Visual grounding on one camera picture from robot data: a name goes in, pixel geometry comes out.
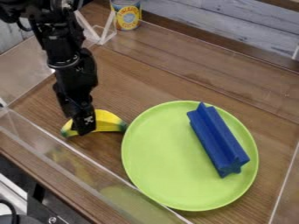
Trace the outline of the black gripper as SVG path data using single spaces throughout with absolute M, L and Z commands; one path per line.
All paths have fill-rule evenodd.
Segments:
M 90 91 L 98 84 L 95 61 L 86 48 L 78 52 L 75 65 L 57 70 L 54 78 L 51 89 L 59 109 L 71 118 L 70 128 L 83 136 L 95 129 L 95 113 L 91 105 L 78 105 L 91 102 Z

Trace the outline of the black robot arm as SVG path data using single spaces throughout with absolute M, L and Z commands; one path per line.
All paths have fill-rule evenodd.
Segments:
M 25 18 L 41 49 L 46 65 L 54 70 L 51 85 L 62 114 L 71 129 L 83 136 L 95 129 L 95 111 L 90 91 L 98 84 L 97 64 L 82 46 L 83 29 L 74 16 L 79 0 L 0 0 L 0 20 L 19 24 Z

